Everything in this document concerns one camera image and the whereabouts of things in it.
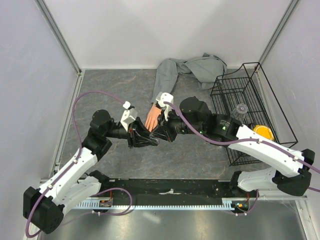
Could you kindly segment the grey shirt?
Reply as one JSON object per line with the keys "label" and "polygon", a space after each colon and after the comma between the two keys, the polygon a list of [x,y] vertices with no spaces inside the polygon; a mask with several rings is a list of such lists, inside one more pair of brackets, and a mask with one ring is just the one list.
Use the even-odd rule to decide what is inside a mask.
{"label": "grey shirt", "polygon": [[214,87],[216,78],[227,72],[227,64],[218,56],[204,53],[189,60],[167,58],[157,67],[151,103],[159,93],[171,93],[179,75],[189,75],[198,81],[200,90]]}

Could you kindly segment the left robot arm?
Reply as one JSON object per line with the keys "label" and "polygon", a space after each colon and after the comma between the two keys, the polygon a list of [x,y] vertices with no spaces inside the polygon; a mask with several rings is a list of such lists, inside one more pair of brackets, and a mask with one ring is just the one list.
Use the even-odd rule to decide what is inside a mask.
{"label": "left robot arm", "polygon": [[115,122],[107,110],[96,111],[90,122],[87,136],[80,142],[74,156],[49,180],[38,188],[29,187],[23,194],[23,216],[27,223],[25,234],[29,238],[30,225],[50,234],[64,216],[86,198],[106,196],[110,185],[106,176],[95,171],[82,183],[77,180],[106,155],[112,146],[111,138],[127,140],[129,147],[157,146],[159,141],[145,128],[134,108],[123,112],[120,122]]}

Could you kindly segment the yellow lidded container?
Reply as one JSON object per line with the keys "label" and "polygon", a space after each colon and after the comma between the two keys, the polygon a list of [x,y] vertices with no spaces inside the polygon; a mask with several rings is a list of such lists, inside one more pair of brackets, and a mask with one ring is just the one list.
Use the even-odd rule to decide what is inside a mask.
{"label": "yellow lidded container", "polygon": [[268,126],[255,125],[253,127],[253,131],[268,140],[274,141],[274,139],[275,139],[272,130]]}

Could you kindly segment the clear plastic jar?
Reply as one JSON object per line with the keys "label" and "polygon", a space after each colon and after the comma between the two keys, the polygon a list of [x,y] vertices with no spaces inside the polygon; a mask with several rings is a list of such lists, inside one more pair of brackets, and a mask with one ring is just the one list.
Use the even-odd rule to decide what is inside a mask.
{"label": "clear plastic jar", "polygon": [[240,103],[231,111],[230,116],[233,119],[243,123],[248,111],[249,111],[248,106],[245,103]]}

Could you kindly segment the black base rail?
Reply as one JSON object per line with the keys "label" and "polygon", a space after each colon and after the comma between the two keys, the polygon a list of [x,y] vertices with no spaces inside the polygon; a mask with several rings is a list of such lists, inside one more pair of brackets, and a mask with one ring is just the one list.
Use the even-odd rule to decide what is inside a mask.
{"label": "black base rail", "polygon": [[133,206],[221,205],[223,198],[245,198],[230,189],[229,182],[208,179],[116,179],[101,185],[100,191],[122,188],[132,196]]}

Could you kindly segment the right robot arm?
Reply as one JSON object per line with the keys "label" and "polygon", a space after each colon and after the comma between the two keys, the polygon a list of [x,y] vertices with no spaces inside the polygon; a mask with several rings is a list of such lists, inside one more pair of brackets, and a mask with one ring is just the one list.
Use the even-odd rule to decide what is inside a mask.
{"label": "right robot arm", "polygon": [[319,169],[312,166],[315,158],[312,150],[297,151],[281,146],[257,134],[246,125],[238,128],[235,140],[216,141],[209,138],[206,131],[196,130],[188,122],[181,110],[173,105],[173,96],[166,92],[162,94],[159,102],[152,104],[145,122],[147,129],[152,131],[159,127],[160,114],[164,114],[164,119],[168,122],[172,110],[175,110],[188,130],[206,142],[240,151],[270,166],[252,172],[235,172],[229,184],[229,191],[235,197],[259,189],[278,189],[285,194],[301,197],[310,189],[312,174],[309,170],[319,172]]}

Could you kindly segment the mannequin hand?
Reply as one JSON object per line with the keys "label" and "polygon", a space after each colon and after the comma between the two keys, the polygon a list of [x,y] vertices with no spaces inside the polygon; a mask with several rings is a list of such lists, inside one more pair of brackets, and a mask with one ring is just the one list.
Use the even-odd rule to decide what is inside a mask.
{"label": "mannequin hand", "polygon": [[158,117],[162,110],[153,104],[145,121],[145,127],[151,132],[158,125]]}

